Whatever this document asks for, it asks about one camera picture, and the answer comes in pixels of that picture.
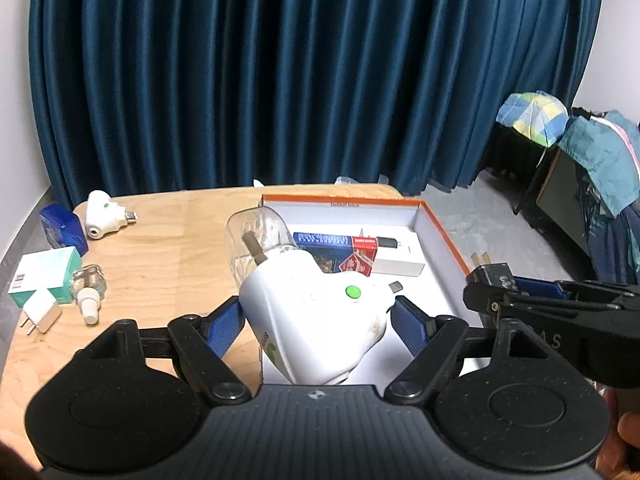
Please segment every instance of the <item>curtain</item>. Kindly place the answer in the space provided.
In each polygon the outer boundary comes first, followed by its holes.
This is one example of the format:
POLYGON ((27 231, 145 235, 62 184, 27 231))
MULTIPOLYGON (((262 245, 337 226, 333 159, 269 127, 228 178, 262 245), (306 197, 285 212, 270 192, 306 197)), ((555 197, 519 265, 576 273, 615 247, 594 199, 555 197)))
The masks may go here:
POLYGON ((31 0, 33 106, 66 206, 178 189, 469 184, 500 104, 570 105, 600 0, 31 0))

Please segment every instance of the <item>white wall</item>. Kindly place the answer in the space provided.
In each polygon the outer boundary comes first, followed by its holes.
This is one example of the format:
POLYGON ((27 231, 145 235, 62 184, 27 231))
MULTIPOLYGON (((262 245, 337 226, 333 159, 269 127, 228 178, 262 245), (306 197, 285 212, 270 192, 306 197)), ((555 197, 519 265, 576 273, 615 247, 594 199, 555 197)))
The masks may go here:
POLYGON ((640 0, 602 0, 587 68, 574 99, 640 121, 640 0))
POLYGON ((30 0, 0 0, 0 260, 49 187, 31 105, 30 0))

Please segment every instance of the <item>ridged black surface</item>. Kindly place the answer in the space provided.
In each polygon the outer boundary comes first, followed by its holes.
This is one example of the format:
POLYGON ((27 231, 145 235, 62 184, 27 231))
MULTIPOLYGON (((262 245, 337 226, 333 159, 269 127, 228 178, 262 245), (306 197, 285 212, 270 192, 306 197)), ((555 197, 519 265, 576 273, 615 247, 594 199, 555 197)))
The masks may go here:
MULTIPOLYGON (((45 476, 82 478, 53 470, 45 471, 45 476)), ((387 404, 372 386, 267 385, 245 404, 212 410, 194 439, 169 459, 117 478, 599 480, 600 476, 586 465, 531 476, 484 468, 447 447, 421 410, 387 404)))

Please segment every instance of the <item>human hand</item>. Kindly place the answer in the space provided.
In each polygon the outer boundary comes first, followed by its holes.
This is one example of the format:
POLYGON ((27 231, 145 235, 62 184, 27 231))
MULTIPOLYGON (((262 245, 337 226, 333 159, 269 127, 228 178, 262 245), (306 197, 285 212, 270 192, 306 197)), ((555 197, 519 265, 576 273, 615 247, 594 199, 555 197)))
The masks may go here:
POLYGON ((627 412, 618 418, 613 388, 606 388, 603 398, 611 411, 611 429, 596 459, 596 471, 608 480, 640 480, 640 472, 624 469, 630 447, 640 448, 640 413, 627 412))

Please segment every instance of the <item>floor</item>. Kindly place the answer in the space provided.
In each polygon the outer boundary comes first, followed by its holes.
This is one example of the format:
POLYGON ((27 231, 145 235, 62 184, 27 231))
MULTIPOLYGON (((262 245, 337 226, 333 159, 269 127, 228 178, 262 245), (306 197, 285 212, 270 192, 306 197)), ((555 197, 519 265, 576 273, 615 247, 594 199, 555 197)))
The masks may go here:
MULTIPOLYGON (((535 206, 514 216, 511 207, 520 192, 514 182, 483 171, 468 188, 458 187, 447 192, 429 185, 422 196, 470 267, 473 252, 487 251, 493 262, 507 262, 511 271, 519 276, 544 280, 590 278, 593 271, 586 254, 556 225, 547 221, 535 206)), ((19 235, 25 241, 17 256, 49 248, 39 222, 34 221, 29 228, 19 235)), ((13 275, 19 257, 12 259, 12 262, 2 263, 0 278, 13 275)), ((20 316, 20 310, 7 293, 9 283, 3 281, 0 280, 0 370, 4 368, 20 316)))

